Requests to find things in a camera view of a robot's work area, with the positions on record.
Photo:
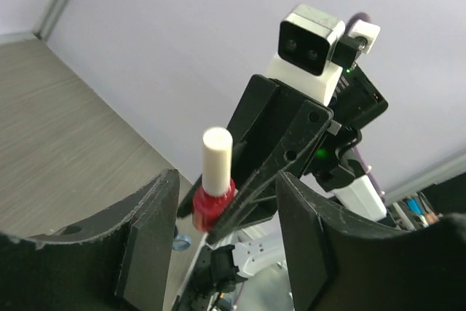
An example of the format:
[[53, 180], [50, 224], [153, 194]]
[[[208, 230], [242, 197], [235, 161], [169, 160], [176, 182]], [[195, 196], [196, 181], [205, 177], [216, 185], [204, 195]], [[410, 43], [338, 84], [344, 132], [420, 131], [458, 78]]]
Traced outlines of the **white nail polish cap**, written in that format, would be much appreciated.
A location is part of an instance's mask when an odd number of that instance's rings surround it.
[[202, 136], [202, 188], [210, 196], [220, 197], [230, 188], [232, 145], [224, 127], [211, 127]]

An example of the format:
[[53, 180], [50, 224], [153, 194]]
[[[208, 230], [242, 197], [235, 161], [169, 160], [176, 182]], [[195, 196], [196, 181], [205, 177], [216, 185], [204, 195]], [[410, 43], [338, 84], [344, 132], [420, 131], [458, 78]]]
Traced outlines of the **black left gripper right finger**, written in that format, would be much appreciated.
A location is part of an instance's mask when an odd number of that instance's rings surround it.
[[296, 310], [463, 310], [465, 216], [407, 232], [365, 219], [278, 173]]

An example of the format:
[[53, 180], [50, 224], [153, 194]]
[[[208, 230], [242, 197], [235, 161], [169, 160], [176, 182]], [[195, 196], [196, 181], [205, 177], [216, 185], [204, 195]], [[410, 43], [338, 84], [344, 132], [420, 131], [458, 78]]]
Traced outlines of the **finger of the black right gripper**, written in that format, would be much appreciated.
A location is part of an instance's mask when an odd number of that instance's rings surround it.
[[302, 105], [302, 94], [261, 75], [250, 78], [227, 125], [233, 136], [232, 178], [241, 188], [253, 175], [257, 188], [299, 158], [302, 146], [287, 133]]
[[233, 167], [238, 193], [207, 237], [217, 243], [228, 234], [270, 220], [277, 211], [275, 176], [281, 170], [304, 171], [311, 151], [333, 112], [311, 100], [269, 107]]

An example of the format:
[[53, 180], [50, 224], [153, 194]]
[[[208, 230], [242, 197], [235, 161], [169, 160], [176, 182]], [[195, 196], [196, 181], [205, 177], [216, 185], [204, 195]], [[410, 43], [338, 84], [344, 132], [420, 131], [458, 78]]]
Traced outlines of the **red nail polish bottle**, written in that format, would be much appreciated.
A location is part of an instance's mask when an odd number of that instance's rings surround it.
[[232, 178], [229, 189], [219, 197], [208, 194], [200, 185], [192, 200], [193, 226], [200, 232], [209, 232], [234, 199], [236, 191], [236, 185]]

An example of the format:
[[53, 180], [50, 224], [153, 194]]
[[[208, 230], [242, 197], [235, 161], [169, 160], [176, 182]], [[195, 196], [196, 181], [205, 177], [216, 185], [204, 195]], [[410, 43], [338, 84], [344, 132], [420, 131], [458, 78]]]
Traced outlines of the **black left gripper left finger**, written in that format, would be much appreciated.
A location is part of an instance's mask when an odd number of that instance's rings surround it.
[[1, 234], [3, 310], [161, 310], [180, 178], [138, 191], [53, 235]]

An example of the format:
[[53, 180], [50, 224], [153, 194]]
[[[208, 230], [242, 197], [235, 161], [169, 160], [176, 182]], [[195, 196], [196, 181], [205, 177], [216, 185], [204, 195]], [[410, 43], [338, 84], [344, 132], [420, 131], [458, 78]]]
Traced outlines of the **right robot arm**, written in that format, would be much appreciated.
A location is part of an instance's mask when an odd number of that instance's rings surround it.
[[363, 128], [388, 103], [360, 68], [336, 76], [328, 103], [274, 76], [255, 75], [226, 127], [203, 134], [202, 172], [178, 208], [206, 235], [188, 285], [198, 294], [232, 290], [291, 253], [284, 232], [243, 243], [229, 236], [282, 213], [278, 178], [311, 175], [356, 214], [386, 215], [382, 194], [358, 152]]

